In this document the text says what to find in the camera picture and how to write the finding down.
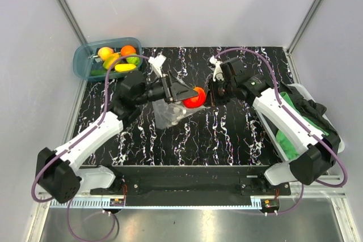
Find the red fake apple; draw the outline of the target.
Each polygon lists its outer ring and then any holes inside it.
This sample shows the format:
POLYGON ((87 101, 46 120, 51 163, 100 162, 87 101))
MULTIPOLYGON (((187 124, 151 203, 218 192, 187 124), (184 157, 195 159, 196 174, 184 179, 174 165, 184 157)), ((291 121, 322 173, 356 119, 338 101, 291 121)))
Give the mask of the red fake apple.
POLYGON ((198 93, 197 96, 183 100, 183 105, 186 108, 193 109, 202 106, 206 100, 206 93, 203 88, 195 87, 194 90, 198 93))

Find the clear polka dot zip bag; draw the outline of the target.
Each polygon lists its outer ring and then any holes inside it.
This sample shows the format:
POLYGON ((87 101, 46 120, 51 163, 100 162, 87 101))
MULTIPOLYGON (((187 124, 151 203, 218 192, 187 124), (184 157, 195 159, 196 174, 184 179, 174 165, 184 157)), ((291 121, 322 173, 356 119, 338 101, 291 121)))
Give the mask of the clear polka dot zip bag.
POLYGON ((166 103, 164 100, 152 102, 155 115, 155 124, 158 129, 166 129, 177 125, 182 119, 205 109, 202 105, 189 109, 183 105, 183 101, 166 103))

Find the green fake lime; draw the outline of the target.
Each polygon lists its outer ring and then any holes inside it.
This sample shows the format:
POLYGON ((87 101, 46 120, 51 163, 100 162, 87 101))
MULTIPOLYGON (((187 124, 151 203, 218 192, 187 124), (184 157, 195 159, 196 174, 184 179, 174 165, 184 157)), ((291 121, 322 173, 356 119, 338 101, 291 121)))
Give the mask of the green fake lime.
POLYGON ((133 65, 135 65, 135 66, 138 66, 139 64, 140 64, 140 58, 137 56, 137 54, 136 53, 132 53, 132 54, 130 54, 130 55, 128 55, 127 56, 127 58, 126 58, 126 61, 127 61, 127 63, 129 63, 129 64, 133 64, 133 65))

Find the yellow fake banana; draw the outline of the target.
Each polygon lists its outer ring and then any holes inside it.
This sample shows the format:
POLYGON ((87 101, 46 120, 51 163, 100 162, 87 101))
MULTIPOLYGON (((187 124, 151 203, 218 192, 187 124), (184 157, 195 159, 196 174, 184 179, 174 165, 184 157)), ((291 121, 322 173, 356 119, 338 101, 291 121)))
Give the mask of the yellow fake banana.
POLYGON ((125 73, 136 69, 137 66, 132 63, 120 63, 115 65, 114 70, 118 73, 125 73))

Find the orange fake fruit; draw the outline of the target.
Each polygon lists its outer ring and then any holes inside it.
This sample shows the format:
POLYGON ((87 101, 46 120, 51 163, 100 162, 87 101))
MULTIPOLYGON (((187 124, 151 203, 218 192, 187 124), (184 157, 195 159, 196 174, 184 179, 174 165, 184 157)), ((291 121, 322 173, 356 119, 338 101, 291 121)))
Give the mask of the orange fake fruit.
POLYGON ((122 56, 129 56, 129 55, 136 54, 136 53, 137 53, 137 51, 136 51, 135 47, 133 47, 131 45, 125 45, 120 50, 120 54, 122 56))

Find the yellow green fake mango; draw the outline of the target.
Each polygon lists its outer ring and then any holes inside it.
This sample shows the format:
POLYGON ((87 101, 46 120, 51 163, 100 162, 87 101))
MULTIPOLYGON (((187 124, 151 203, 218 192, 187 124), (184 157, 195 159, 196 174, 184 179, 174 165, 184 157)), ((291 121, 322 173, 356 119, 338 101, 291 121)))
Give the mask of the yellow green fake mango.
POLYGON ((105 70, 108 70, 112 64, 121 57, 121 55, 119 55, 118 53, 113 53, 111 55, 109 55, 103 62, 103 68, 105 70))

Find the yellow fake fruit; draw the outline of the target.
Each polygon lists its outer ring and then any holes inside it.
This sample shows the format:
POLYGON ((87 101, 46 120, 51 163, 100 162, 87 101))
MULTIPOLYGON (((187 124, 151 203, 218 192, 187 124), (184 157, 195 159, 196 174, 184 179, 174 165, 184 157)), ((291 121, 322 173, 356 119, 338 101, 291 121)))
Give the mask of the yellow fake fruit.
POLYGON ((109 56, 114 54, 114 50, 110 47, 102 47, 98 50, 98 57, 102 59, 103 61, 106 60, 109 56))

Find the dark green fake cucumber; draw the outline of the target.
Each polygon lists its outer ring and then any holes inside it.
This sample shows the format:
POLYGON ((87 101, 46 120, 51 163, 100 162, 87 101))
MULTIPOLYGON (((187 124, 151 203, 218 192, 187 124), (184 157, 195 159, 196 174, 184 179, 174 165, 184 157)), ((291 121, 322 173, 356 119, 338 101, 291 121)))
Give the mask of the dark green fake cucumber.
POLYGON ((106 75, 107 70, 91 70, 90 75, 92 77, 100 77, 106 75))

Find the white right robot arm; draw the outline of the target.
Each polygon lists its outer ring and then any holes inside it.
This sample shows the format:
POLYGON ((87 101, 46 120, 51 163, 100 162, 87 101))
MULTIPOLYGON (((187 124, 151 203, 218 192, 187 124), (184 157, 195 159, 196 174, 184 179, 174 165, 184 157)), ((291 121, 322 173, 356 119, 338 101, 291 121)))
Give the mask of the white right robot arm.
POLYGON ((265 171, 264 177, 257 181, 261 193, 271 194, 279 184, 290 181, 310 185, 334 166, 341 142, 336 133, 325 134, 310 124, 275 91, 271 80, 249 73, 239 58, 222 62, 210 57, 209 62, 214 71, 205 104, 216 107, 233 98, 245 101, 273 123, 298 153, 296 158, 265 171))

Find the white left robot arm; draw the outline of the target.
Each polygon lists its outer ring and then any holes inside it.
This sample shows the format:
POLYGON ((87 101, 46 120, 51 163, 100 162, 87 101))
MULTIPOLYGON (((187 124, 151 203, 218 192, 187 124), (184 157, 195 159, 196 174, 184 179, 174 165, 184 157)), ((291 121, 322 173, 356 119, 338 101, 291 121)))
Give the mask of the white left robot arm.
POLYGON ((118 85, 112 101, 105 104, 103 114, 89 127, 55 150, 42 149, 37 156, 36 176, 32 184, 32 198, 40 185, 59 203, 71 200, 79 191, 105 189, 117 194, 122 189, 123 176, 112 167, 82 168, 83 162, 100 146, 127 128, 140 114, 140 105, 164 100, 175 103, 197 96, 171 73, 152 83, 140 71, 132 71, 118 85))

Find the white laundry basket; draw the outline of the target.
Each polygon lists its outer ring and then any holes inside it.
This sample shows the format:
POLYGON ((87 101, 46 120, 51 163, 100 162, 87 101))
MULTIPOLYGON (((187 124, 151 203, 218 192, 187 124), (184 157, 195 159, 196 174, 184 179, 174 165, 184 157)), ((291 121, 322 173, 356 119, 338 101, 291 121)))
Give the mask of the white laundry basket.
POLYGON ((317 137, 324 133, 320 129, 312 126, 302 116, 300 116, 290 105, 283 99, 276 99, 279 95, 275 94, 275 90, 269 88, 261 93, 261 97, 257 97, 253 106, 262 121, 265 130, 273 142, 275 149, 277 150, 280 158, 284 162, 291 161, 288 158, 280 145, 276 141, 276 134, 272 131, 272 126, 278 130, 284 132, 291 138, 291 143, 294 144, 294 148, 298 155, 302 155, 307 150, 309 143, 316 144, 317 141, 312 137, 316 134, 317 137))

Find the green cloth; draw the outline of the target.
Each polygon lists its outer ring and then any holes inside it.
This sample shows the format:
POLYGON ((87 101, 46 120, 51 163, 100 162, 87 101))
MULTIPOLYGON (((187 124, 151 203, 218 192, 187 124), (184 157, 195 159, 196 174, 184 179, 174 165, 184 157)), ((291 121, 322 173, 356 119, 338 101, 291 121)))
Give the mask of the green cloth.
POLYGON ((328 135, 321 123, 323 117, 299 93, 274 92, 273 113, 269 115, 277 125, 276 141, 288 161, 306 151, 308 144, 316 144, 315 136, 323 139, 328 135))

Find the blue transparent plastic container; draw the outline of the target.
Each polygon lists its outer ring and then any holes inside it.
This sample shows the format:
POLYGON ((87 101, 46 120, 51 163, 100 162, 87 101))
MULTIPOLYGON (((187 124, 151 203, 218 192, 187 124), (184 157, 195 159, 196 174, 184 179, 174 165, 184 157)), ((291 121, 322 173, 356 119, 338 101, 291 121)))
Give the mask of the blue transparent plastic container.
POLYGON ((73 57, 73 72, 79 78, 89 82, 102 82, 105 80, 105 75, 100 77, 92 77, 91 70, 105 70, 103 61, 98 57, 98 50, 102 47, 110 47, 114 51, 120 53, 120 50, 125 45, 135 47, 137 54, 141 55, 142 45, 139 40, 133 37, 122 37, 118 39, 110 39, 97 41, 85 45, 81 45, 74 53, 73 57))

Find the black cloth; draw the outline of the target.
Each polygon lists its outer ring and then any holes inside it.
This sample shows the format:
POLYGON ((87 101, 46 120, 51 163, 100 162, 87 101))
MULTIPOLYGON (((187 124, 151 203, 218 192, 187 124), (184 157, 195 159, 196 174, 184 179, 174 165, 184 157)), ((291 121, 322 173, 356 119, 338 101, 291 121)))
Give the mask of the black cloth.
MULTIPOLYGON (((327 108, 323 104, 317 103, 303 85, 281 82, 279 91, 282 98, 314 127, 324 131, 326 135, 333 132, 337 134, 337 131, 325 115, 327 108)), ((341 153, 345 149, 345 143, 340 137, 339 140, 337 151, 341 153)), ((280 130, 276 133, 276 141, 288 158, 294 158, 297 155, 292 143, 280 130)))

